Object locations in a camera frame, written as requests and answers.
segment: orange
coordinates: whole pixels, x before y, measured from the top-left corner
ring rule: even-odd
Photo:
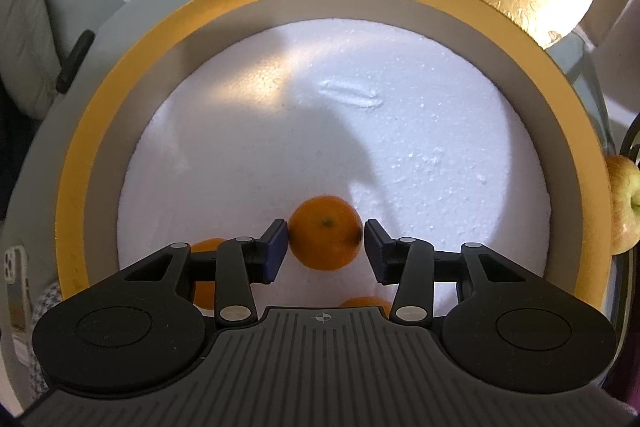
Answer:
[[[289,246],[300,263],[315,270],[337,270],[355,259],[362,222],[355,209],[336,196],[316,196],[289,219]]]
[[[343,302],[340,308],[361,308],[362,306],[380,306],[385,311],[385,317],[391,313],[391,303],[380,297],[356,297]]]
[[[224,243],[226,239],[214,237],[206,241],[200,241],[191,246],[192,252],[208,252],[215,250],[220,243]],[[193,303],[206,310],[213,309],[213,295],[216,290],[216,283],[213,281],[197,281],[196,291],[193,295]]]

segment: patterned fabric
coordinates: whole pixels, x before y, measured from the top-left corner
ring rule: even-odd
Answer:
[[[29,327],[29,385],[31,388],[31,396],[33,396],[34,400],[37,400],[43,393],[46,393],[49,388],[44,381],[42,369],[33,352],[33,345],[31,344],[33,328],[35,328],[37,322],[46,312],[61,301],[62,293],[60,293],[60,284],[56,281],[44,289],[31,315],[31,324]]]

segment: apple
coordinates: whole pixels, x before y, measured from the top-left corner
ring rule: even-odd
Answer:
[[[611,188],[611,254],[640,241],[640,169],[625,156],[606,156]]]

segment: white styrofoam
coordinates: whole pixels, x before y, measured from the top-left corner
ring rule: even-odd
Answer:
[[[542,274],[549,201],[524,125],[494,84],[437,42],[347,20],[281,26],[207,61],[164,102],[120,198],[121,267],[174,241],[258,237],[334,194],[392,237],[485,243]],[[335,272],[287,255],[265,305],[379,295],[366,255]],[[456,301],[436,289],[436,314]]]

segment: gold rim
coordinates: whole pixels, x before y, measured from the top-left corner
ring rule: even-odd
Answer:
[[[169,49],[213,19],[259,0],[193,0],[149,31],[105,77],[71,139],[58,187],[55,250],[63,298],[89,286],[84,257],[84,208],[98,149],[137,81]],[[610,257],[607,171],[591,124],[572,88],[532,39],[480,0],[415,0],[482,33],[506,52],[542,93],[569,144],[582,198],[582,255],[574,295],[599,307]]]

